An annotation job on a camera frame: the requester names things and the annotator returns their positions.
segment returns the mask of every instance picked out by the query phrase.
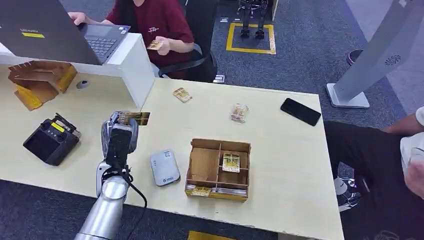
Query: cable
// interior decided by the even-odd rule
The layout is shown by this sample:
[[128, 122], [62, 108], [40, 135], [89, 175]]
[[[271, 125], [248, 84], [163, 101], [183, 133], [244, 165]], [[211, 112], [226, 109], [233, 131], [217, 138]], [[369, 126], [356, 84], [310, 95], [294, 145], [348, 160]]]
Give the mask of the cable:
[[143, 219], [146, 209], [147, 209], [147, 199], [144, 196], [144, 194], [138, 190], [138, 188], [136, 186], [134, 186], [131, 182], [133, 181], [133, 176], [131, 176], [130, 174], [130, 170], [128, 169], [128, 165], [125, 165], [125, 168], [121, 168], [118, 163], [115, 163], [115, 168], [119, 169], [118, 173], [119, 175], [125, 180], [125, 182], [136, 192], [138, 193], [138, 195], [140, 195], [143, 200], [144, 200], [144, 207], [143, 207], [143, 213], [141, 214], [140, 218], [138, 219], [137, 223], [134, 225], [134, 227], [132, 228], [131, 232], [129, 233], [128, 237], [126, 238], [127, 240], [130, 239], [131, 235], [133, 235], [134, 230], [136, 229], [136, 227], [139, 225], [140, 221]]

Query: white stand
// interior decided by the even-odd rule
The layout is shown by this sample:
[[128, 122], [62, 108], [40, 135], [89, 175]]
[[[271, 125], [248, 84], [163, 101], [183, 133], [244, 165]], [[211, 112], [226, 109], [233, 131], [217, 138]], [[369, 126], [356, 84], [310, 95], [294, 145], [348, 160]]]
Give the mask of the white stand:
[[327, 93], [336, 108], [370, 107], [363, 91], [409, 57], [424, 17], [423, 0], [394, 0], [366, 49]]
[[[0, 64], [17, 65], [32, 60], [39, 59], [15, 56], [0, 43]], [[143, 107], [155, 82], [146, 46], [139, 33], [128, 33], [118, 49], [103, 65], [73, 62], [72, 65], [78, 73], [122, 78], [138, 110]]]

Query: brown cardboard piece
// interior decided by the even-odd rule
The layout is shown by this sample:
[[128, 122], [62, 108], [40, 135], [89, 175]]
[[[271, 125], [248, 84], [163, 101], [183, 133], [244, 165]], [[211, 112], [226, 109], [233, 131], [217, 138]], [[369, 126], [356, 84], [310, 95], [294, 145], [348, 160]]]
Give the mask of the brown cardboard piece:
[[16, 84], [14, 93], [32, 111], [59, 92], [65, 93], [77, 71], [66, 62], [29, 61], [9, 67], [9, 80]]
[[[250, 143], [193, 139], [186, 176], [185, 193], [192, 191], [187, 185], [207, 188], [226, 188], [246, 190], [246, 196], [211, 192], [209, 198], [229, 199], [245, 202], [249, 197]], [[240, 156], [240, 172], [223, 171], [224, 153]]]

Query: red shirt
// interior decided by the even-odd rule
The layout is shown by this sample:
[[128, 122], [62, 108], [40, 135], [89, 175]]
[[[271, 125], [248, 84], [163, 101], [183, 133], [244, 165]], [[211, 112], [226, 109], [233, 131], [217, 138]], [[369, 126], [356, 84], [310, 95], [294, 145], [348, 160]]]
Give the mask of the red shirt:
[[[187, 24], [186, 18], [178, 0], [145, 0], [141, 6], [134, 6], [137, 22], [137, 32], [143, 36], [147, 46], [156, 36], [168, 39], [181, 40], [184, 43], [193, 43], [193, 34]], [[121, 25], [120, 13], [115, 5], [107, 20], [113, 24]], [[150, 61], [159, 68], [174, 65], [190, 60], [190, 53], [169, 51], [165, 56], [158, 54], [156, 50], [147, 50]], [[173, 78], [182, 78], [180, 72], [170, 74]]]

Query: laptop keyboard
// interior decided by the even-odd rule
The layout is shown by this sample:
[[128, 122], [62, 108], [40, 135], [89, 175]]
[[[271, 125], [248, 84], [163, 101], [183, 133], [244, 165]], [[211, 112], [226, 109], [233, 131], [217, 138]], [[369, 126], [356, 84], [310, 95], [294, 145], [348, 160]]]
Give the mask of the laptop keyboard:
[[112, 48], [112, 46], [116, 42], [115, 39], [97, 38], [89, 36], [86, 36], [85, 40], [87, 40], [88, 45], [90, 45], [94, 53], [99, 57], [105, 57], [106, 53]]

